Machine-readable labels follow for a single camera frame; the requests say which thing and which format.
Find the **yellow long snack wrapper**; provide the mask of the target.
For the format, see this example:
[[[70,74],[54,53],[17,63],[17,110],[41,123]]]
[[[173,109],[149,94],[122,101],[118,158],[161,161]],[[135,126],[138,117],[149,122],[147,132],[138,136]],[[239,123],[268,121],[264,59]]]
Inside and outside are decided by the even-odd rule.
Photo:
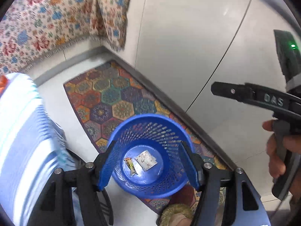
[[[137,173],[137,171],[134,167],[134,163],[133,163],[132,158],[126,157],[123,160],[125,161],[128,169],[130,170],[130,177],[133,177],[133,176],[137,175],[138,173]]]

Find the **white patterned paper box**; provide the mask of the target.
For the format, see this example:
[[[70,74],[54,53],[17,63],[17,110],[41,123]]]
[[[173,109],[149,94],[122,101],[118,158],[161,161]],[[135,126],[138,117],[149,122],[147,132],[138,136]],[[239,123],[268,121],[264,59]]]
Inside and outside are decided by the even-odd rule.
[[[142,167],[143,171],[148,171],[152,167],[158,164],[156,158],[151,155],[151,153],[148,150],[143,151],[140,153],[135,160],[138,162],[138,164]]]

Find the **white lower kitchen cabinets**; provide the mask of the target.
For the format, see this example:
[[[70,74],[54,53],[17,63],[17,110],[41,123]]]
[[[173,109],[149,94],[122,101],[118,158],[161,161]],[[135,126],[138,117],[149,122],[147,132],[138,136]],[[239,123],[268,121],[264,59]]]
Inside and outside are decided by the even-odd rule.
[[[130,0],[124,59],[167,94],[270,196],[262,123],[272,113],[214,96],[215,81],[285,90],[274,31],[295,29],[264,0]]]

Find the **striped blue tablecloth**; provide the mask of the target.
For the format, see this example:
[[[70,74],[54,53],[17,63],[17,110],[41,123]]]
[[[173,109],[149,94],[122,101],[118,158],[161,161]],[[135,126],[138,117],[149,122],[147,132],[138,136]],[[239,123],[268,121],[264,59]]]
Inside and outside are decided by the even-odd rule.
[[[77,168],[63,129],[47,114],[32,79],[6,75],[1,93],[1,206],[14,225],[27,225],[49,177]]]

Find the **golden slipper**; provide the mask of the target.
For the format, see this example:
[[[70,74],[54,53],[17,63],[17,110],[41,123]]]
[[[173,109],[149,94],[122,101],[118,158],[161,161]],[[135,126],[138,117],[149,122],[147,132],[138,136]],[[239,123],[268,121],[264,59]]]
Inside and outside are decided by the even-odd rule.
[[[167,206],[156,224],[159,226],[186,226],[192,223],[192,212],[189,206],[185,204],[172,204]]]

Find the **blue mesh waste basket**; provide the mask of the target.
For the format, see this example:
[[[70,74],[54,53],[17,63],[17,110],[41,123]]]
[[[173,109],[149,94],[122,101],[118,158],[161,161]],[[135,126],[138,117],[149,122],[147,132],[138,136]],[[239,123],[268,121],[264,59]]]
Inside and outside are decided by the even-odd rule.
[[[187,184],[179,145],[193,144],[175,121],[158,114],[141,114],[122,122],[110,141],[120,146],[113,178],[126,192],[143,199],[168,197]]]

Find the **colourful hexagon floor mat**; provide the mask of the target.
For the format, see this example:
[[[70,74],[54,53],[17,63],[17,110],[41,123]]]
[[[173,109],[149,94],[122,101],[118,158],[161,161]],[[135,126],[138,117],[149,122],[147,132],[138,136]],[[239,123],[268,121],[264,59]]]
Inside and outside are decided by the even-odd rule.
[[[114,130],[127,119],[141,114],[158,114],[179,124],[189,135],[193,152],[219,169],[227,166],[171,110],[140,84],[116,61],[110,60],[64,83],[68,100],[88,138],[103,153]],[[141,199],[160,213],[172,195],[160,199]]]

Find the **small orange plastic wrapper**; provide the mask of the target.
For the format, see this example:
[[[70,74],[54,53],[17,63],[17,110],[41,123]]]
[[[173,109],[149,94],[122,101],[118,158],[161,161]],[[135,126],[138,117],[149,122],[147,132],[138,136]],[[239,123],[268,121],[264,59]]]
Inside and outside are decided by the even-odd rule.
[[[5,75],[0,76],[0,96],[4,93],[9,83],[10,81]]]

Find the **floral patterned cabinet cloth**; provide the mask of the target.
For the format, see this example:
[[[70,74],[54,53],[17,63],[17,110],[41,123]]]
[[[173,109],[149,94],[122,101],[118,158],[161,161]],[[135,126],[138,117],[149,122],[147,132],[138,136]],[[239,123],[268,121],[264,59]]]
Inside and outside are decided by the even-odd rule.
[[[1,20],[1,74],[19,72],[76,38],[98,34],[97,0],[15,0]]]

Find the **floral patterned side cloth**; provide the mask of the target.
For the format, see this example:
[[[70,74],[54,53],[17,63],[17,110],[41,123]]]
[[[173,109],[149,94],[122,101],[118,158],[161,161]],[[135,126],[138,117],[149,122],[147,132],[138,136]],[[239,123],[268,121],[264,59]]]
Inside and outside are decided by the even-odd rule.
[[[115,51],[123,50],[127,36],[127,12],[130,0],[97,0],[97,3],[105,40]]]

